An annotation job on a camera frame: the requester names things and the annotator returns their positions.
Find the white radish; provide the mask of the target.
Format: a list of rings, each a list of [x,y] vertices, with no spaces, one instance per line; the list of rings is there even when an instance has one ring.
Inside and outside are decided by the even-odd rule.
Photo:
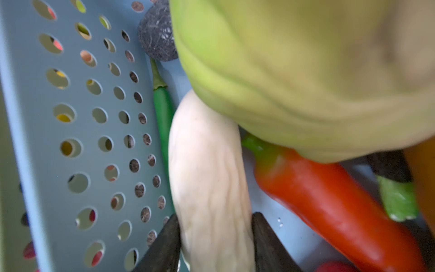
[[[189,91],[174,115],[168,153],[172,200],[189,270],[255,271],[238,125]]]

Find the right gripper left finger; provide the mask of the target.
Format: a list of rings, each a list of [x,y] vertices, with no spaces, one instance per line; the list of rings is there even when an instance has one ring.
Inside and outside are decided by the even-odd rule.
[[[173,214],[133,272],[177,272],[180,251],[180,225],[177,215]]]

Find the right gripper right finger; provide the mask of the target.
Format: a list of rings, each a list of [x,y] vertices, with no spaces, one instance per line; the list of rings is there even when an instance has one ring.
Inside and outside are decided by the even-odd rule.
[[[262,213],[252,216],[256,272],[302,272]]]

